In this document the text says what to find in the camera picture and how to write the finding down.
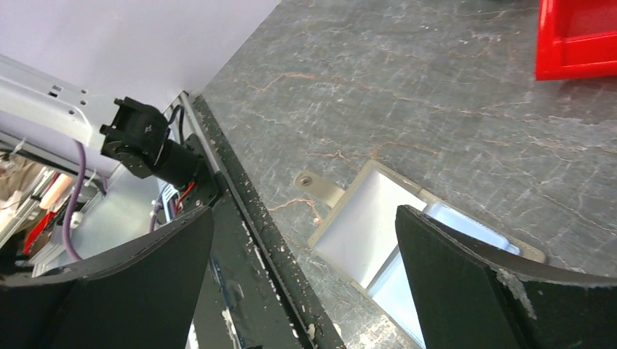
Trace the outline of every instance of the red plastic box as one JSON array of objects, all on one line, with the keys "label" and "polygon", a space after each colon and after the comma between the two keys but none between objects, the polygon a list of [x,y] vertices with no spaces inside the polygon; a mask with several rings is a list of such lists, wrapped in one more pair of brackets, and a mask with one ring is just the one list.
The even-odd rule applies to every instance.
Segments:
[{"label": "red plastic box", "polygon": [[540,0],[536,79],[617,75],[617,0]]}]

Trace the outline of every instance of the purple cable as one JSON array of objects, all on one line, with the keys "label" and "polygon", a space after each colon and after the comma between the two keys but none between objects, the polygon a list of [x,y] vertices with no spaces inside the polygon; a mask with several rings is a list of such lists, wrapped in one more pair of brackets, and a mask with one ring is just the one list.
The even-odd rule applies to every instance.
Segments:
[{"label": "purple cable", "polygon": [[163,208],[163,205],[161,205],[160,201],[157,201],[154,204],[154,214],[152,215],[152,218],[150,218],[150,231],[149,233],[152,233],[154,231],[154,228],[156,227],[156,216],[159,213],[159,210]]},{"label": "purple cable", "polygon": [[64,220],[62,221],[62,243],[64,244],[66,253],[68,253],[71,258],[74,260],[81,260],[82,258],[79,256],[77,251],[75,251],[75,248],[71,243],[71,218],[73,217],[73,212],[75,212],[75,207],[77,206],[79,193],[81,193],[81,189],[84,186],[84,178],[86,177],[86,151],[80,142],[75,141],[75,145],[77,145],[77,153],[79,154],[80,164],[79,171],[77,172],[77,182],[75,183],[75,188],[73,189],[71,198],[68,200],[66,213],[64,214]]}]

